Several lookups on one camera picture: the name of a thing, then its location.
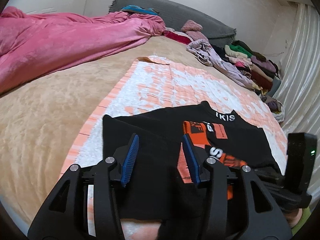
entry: metal screw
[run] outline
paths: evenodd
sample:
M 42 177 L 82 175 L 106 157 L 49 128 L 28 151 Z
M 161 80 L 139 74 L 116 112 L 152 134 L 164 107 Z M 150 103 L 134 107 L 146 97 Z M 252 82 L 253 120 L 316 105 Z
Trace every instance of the metal screw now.
M 251 171 L 251 168 L 248 165 L 244 165 L 244 166 L 242 166 L 242 170 L 244 172 L 249 172 L 249 171 Z
M 212 157 L 209 157 L 209 158 L 207 158 L 207 163 L 209 163 L 209 164 L 215 164 L 215 163 L 216 163 L 216 159 L 215 159 L 215 158 L 212 158 Z
M 106 158 L 106 163 L 113 163 L 115 161 L 114 157 Z
M 73 165 L 71 165 L 71 167 L 70 167 L 70 170 L 71 171 L 77 171 L 79 169 L 79 166 L 77 165 L 77 164 L 73 164 Z

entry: black t-shirt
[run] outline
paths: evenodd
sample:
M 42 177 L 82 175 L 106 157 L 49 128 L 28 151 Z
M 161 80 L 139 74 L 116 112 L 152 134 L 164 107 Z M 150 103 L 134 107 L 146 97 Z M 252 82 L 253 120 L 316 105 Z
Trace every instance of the black t-shirt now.
M 235 111 L 218 113 L 206 101 L 135 116 L 105 115 L 104 158 L 126 145 L 132 133 L 140 138 L 130 182 L 116 192 L 120 218 L 166 220 L 201 216 L 206 190 L 184 183 L 177 170 L 184 121 L 208 123 L 212 131 L 207 131 L 207 137 L 215 147 L 253 168 L 270 166 L 279 172 L 262 128 L 247 123 Z M 213 124 L 222 124 L 228 138 L 218 139 Z

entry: gray blanket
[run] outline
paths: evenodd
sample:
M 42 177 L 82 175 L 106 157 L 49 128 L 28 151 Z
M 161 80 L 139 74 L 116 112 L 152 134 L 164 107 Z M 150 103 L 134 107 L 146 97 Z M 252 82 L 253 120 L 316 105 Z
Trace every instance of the gray blanket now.
M 209 42 L 218 47 L 230 44 L 236 36 L 236 29 L 233 29 L 222 22 L 180 3 L 169 0 L 114 0 L 110 12 L 120 11 L 127 5 L 137 5 L 142 8 L 153 8 L 159 12 L 166 27 L 180 31 L 187 20 L 193 20 L 202 25 L 201 31 Z

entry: pile of clothes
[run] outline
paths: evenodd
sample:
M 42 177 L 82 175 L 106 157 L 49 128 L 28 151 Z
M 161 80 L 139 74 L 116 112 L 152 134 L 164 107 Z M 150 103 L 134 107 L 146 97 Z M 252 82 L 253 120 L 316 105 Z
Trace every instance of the pile of clothes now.
M 182 32 L 166 28 L 163 35 L 187 45 L 187 50 L 196 55 L 207 66 L 214 66 L 242 87 L 265 95 L 272 88 L 272 81 L 278 75 L 278 67 L 258 52 L 252 51 L 243 41 L 233 41 L 224 48 L 209 43 L 202 26 L 188 20 Z
M 224 61 L 233 64 L 244 76 L 262 87 L 263 95 L 271 90 L 272 81 L 279 72 L 271 60 L 252 51 L 243 41 L 233 41 L 224 48 L 212 47 Z
M 162 34 L 169 39 L 186 45 L 200 39 L 204 39 L 209 42 L 207 37 L 201 33 L 202 26 L 193 20 L 187 20 L 187 22 L 182 26 L 181 31 L 182 32 L 177 32 L 172 28 L 166 28 Z
M 272 112 L 274 118 L 278 122 L 284 121 L 284 107 L 283 105 L 277 101 L 276 99 L 268 96 L 268 95 L 260 95 L 260 99 L 262 102 L 264 102 Z

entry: pink blanket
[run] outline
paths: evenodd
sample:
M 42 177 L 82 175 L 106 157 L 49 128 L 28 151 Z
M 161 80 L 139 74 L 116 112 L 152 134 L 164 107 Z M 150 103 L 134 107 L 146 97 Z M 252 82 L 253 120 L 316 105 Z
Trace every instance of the pink blanket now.
M 155 15 L 27 15 L 7 7 L 0 14 L 0 94 L 37 77 L 139 46 L 164 30 L 163 20 Z

